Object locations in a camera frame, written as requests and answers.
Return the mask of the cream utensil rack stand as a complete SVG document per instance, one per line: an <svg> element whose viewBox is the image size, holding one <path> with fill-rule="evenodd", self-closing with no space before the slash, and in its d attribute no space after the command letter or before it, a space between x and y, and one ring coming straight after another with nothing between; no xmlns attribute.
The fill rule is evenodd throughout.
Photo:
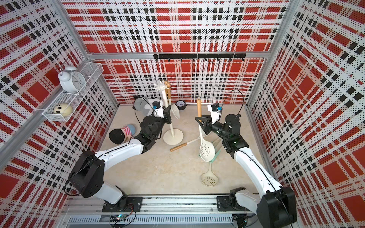
<svg viewBox="0 0 365 228"><path fill-rule="evenodd" d="M161 91L162 97L163 97L163 104L165 106L165 109L170 108L171 111L171 107L168 103L168 99L166 96L166 85L164 84L165 81L160 81L159 83L154 84L155 85L155 90L159 90ZM169 124L170 129L168 131L166 131L163 135L163 140L166 144L168 145L177 145L179 144L182 140L183 140L183 133L181 130L179 129L175 129L173 127L173 124Z"/></svg>

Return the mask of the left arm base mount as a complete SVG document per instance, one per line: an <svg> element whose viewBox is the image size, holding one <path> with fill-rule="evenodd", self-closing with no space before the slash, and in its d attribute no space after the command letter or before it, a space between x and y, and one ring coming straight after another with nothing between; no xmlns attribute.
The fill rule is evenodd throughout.
<svg viewBox="0 0 365 228"><path fill-rule="evenodd" d="M102 212L140 212L143 197L123 196L116 204L105 201Z"/></svg>

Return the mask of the skimmer wooden handle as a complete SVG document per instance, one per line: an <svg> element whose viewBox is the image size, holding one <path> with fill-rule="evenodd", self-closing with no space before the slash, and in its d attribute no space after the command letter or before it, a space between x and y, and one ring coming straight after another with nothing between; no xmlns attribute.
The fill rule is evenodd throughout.
<svg viewBox="0 0 365 228"><path fill-rule="evenodd" d="M171 83L168 82L168 81L165 81L164 84L166 85L165 92L166 92L166 96L167 96L167 99L168 99L168 103L169 103L169 105L171 105L172 104L172 101L171 101Z"/></svg>
<svg viewBox="0 0 365 228"><path fill-rule="evenodd" d="M198 117L202 116L202 104L201 104L201 100L198 99L196 101L197 103L197 110L198 110ZM215 156L215 148L214 145L209 142L206 141L203 137L202 134L202 127L199 125L199 133L200 133L200 140L201 140L201 145L200 145L200 157L202 158L203 161L205 162L210 162L214 156Z"/></svg>
<svg viewBox="0 0 365 228"><path fill-rule="evenodd" d="M170 107L171 107L171 113L173 114L173 116L176 119L180 119L180 113L179 113L179 109L178 109L177 105L171 104Z"/></svg>

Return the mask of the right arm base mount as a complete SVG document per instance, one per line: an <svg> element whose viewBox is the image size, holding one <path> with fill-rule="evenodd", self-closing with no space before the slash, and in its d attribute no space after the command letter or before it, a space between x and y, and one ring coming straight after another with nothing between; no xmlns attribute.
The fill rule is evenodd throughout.
<svg viewBox="0 0 365 228"><path fill-rule="evenodd" d="M229 196L217 196L216 203L217 203L217 210L219 212L233 212L233 211L250 212L250 210L248 210L247 208L239 206L238 204L234 203Z"/></svg>

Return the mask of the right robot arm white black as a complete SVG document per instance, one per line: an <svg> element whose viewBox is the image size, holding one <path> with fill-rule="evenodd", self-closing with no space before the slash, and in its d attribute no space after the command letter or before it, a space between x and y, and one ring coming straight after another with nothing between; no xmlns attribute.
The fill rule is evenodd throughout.
<svg viewBox="0 0 365 228"><path fill-rule="evenodd" d="M215 133L225 151L243 168L254 184L257 194L240 187L230 192L231 207L248 209L257 215L264 228L283 228L297 222L296 196L292 188L283 187L259 163L240 134L240 114L229 114L223 123L209 115L196 117L206 133Z"/></svg>

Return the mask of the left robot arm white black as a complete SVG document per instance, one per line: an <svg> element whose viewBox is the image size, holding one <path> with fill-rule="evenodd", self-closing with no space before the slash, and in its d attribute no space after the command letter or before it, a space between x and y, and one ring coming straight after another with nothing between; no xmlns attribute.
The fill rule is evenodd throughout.
<svg viewBox="0 0 365 228"><path fill-rule="evenodd" d="M171 107L163 111L163 117L151 114L140 124L141 131L127 143L109 150L83 152L73 167L68 181L84 198L97 197L109 204L124 207L127 195L117 186L104 181L104 173L114 165L149 151L161 137L165 124L171 124Z"/></svg>

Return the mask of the slotted spoon wooden handle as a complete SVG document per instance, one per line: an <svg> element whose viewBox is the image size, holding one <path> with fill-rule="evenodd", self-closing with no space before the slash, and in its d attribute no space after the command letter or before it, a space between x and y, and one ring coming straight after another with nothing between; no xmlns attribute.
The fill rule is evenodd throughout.
<svg viewBox="0 0 365 228"><path fill-rule="evenodd" d="M173 152L173 151L176 151L176 150L178 150L178 149L180 149L180 148L183 148L183 147L185 147L185 146L187 146L187 145L189 145L189 144L191 144L191 143L193 143L193 142L196 142L197 140L200 140L200 137L198 137L198 138L196 138L196 139L194 139L194 140L190 140L190 141L188 141L188 142L185 142L185 143L183 143L183 144L180 144L180 145L178 145L178 146L176 146L176 147L173 147L173 148L171 148L171 149L170 149L170 152Z"/></svg>

